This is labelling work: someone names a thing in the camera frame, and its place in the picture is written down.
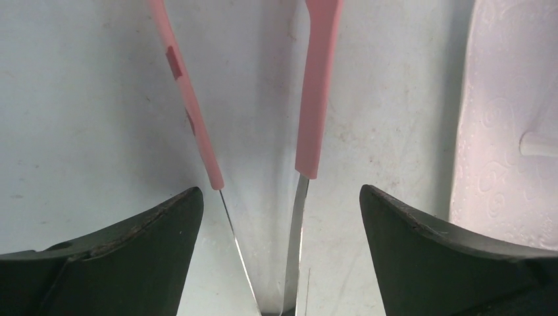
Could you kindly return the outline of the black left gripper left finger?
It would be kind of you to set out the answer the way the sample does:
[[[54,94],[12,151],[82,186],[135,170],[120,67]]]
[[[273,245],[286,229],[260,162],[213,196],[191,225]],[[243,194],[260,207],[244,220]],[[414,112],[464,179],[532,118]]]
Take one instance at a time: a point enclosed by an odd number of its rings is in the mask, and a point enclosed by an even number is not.
[[[1,256],[2,315],[175,315],[203,217],[192,187],[43,251]]]

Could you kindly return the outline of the white three-tier cake stand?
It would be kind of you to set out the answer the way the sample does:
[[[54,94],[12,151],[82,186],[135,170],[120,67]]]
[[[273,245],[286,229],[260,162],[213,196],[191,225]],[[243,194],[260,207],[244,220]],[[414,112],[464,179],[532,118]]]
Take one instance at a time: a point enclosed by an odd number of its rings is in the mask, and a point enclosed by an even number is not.
[[[557,249],[557,2],[477,1],[467,38],[451,223]]]

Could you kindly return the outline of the pink-tipped metal tongs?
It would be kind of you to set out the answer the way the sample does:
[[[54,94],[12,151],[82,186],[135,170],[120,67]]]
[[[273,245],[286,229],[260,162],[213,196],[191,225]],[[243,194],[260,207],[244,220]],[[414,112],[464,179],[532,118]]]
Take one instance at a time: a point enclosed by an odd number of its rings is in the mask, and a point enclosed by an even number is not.
[[[286,272],[281,286],[282,304],[276,315],[297,313],[303,214],[309,183],[317,178],[322,141],[326,124],[326,109],[338,38],[342,1],[306,1],[309,12],[309,44],[303,77],[301,106],[297,134],[295,169],[299,173],[288,240]],[[151,17],[157,25],[165,56],[174,81],[180,90],[187,118],[195,137],[211,188],[221,192],[224,179],[205,126],[199,103],[186,64],[172,30],[164,1],[150,1]]]

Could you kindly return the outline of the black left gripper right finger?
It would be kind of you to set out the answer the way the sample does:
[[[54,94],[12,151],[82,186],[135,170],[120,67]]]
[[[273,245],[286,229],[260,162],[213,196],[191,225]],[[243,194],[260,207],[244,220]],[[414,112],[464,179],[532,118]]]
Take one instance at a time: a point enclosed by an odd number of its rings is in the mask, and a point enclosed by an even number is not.
[[[387,315],[556,315],[557,252],[490,238],[364,185],[361,214]]]

